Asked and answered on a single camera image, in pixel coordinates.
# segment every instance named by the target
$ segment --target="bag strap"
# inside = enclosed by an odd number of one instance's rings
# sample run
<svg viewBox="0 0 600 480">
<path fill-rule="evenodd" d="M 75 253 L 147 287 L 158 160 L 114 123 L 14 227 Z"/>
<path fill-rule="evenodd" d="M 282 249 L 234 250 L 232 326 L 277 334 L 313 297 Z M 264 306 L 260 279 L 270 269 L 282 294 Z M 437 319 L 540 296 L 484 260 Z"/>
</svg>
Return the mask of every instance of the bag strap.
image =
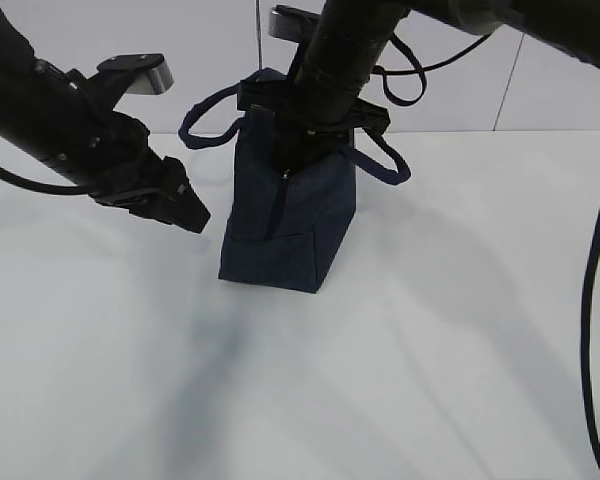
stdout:
<svg viewBox="0 0 600 480">
<path fill-rule="evenodd" d="M 411 178 L 411 169 L 402 155 L 391 147 L 381 135 L 377 135 L 370 130 L 365 130 L 365 132 L 384 153 L 391 157 L 396 164 L 397 170 L 390 170 L 380 165 L 368 155 L 351 146 L 342 147 L 347 158 L 360 167 L 360 169 L 387 185 L 397 186 L 409 180 Z"/>
<path fill-rule="evenodd" d="M 264 70 L 258 70 L 256 73 L 248 77 L 247 81 L 257 80 Z M 225 145 L 236 136 L 238 131 L 246 125 L 244 117 L 237 119 L 229 127 L 229 129 L 219 137 L 200 137 L 189 133 L 191 128 L 200 121 L 212 108 L 218 105 L 221 101 L 238 94 L 240 83 L 236 83 L 230 87 L 224 88 L 219 92 L 214 93 L 209 98 L 193 106 L 182 121 L 182 126 L 178 130 L 180 140 L 191 150 L 203 150 L 205 148 L 219 147 Z"/>
</svg>

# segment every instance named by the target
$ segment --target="cable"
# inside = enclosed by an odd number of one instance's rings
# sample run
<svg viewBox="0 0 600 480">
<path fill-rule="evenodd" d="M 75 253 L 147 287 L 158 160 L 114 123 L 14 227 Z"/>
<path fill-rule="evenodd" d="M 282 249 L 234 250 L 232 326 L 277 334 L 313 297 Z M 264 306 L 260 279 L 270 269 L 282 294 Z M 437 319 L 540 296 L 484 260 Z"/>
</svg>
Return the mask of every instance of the cable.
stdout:
<svg viewBox="0 0 600 480">
<path fill-rule="evenodd" d="M 391 91 L 391 87 L 389 86 L 389 76 L 387 75 L 384 67 L 376 66 L 374 70 L 377 70 L 379 72 L 379 75 L 382 75 L 382 89 L 384 90 L 385 96 L 387 97 L 387 99 L 389 99 L 391 103 L 399 107 L 412 107 L 420 100 L 422 100 L 424 98 L 425 93 L 427 93 L 427 74 L 425 73 L 424 67 L 420 63 L 420 60 L 418 60 L 418 57 L 416 57 L 415 53 L 413 53 L 409 46 L 402 40 L 400 40 L 397 35 L 391 35 L 391 44 L 405 56 L 405 58 L 411 63 L 411 65 L 414 66 L 415 72 L 418 74 L 418 77 L 420 77 L 420 84 L 422 86 L 420 90 L 420 95 L 418 95 L 418 97 L 416 97 L 413 100 L 406 100 L 404 98 L 398 97 L 395 93 Z"/>
<path fill-rule="evenodd" d="M 256 0 L 256 35 L 258 37 L 258 69 L 262 70 L 264 60 L 262 53 L 262 16 L 260 0 Z"/>
<path fill-rule="evenodd" d="M 0 167 L 0 180 L 30 192 L 45 193 L 47 195 L 77 196 L 97 193 L 97 190 L 94 187 L 61 187 L 58 185 L 34 182 L 33 180 L 28 180 L 15 173 L 11 173 L 2 167 Z"/>
<path fill-rule="evenodd" d="M 424 71 L 425 72 L 433 72 L 434 70 L 439 70 L 441 68 L 451 65 L 454 62 L 457 62 L 461 58 L 469 55 L 480 45 L 482 45 L 484 42 L 489 40 L 489 38 L 491 38 L 491 35 L 483 36 L 482 38 L 480 38 L 480 40 L 478 40 L 477 42 L 468 46 L 463 51 L 461 51 L 457 55 L 454 55 L 450 59 L 445 60 L 444 62 L 436 63 L 435 65 L 429 65 L 428 67 L 424 67 Z M 384 70 L 384 68 L 380 67 L 380 66 L 375 67 L 373 69 L 372 73 L 373 73 L 373 75 L 386 75 L 389 77 L 403 77 L 403 76 L 408 76 L 408 75 L 419 75 L 418 70 Z"/>
<path fill-rule="evenodd" d="M 596 425 L 595 406 L 593 402 L 593 387 L 591 381 L 591 310 L 593 305 L 593 291 L 596 283 L 596 273 L 600 263 L 600 210 L 596 220 L 587 271 L 582 289 L 582 318 L 580 337 L 580 373 L 582 379 L 582 396 L 587 420 L 587 431 L 593 455 L 600 470 L 600 437 Z"/>
</svg>

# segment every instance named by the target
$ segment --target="fabric bag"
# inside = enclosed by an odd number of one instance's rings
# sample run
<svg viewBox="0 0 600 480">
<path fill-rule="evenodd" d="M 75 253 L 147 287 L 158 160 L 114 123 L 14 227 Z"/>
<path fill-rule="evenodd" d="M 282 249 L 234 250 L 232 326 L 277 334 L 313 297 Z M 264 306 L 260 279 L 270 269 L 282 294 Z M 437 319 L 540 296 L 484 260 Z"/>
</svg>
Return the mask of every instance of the fabric bag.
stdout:
<svg viewBox="0 0 600 480">
<path fill-rule="evenodd" d="M 265 69 L 250 80 L 280 80 Z M 398 185 L 411 172 L 382 137 L 371 138 L 398 167 L 388 170 L 351 145 L 321 153 L 298 171 L 280 173 L 272 164 L 275 114 L 253 108 L 220 137 L 191 135 L 191 127 L 239 84 L 221 90 L 187 114 L 179 131 L 193 150 L 228 143 L 237 133 L 234 199 L 227 222 L 219 278 L 232 282 L 317 293 L 356 211 L 356 165 L 381 181 Z"/>
</svg>

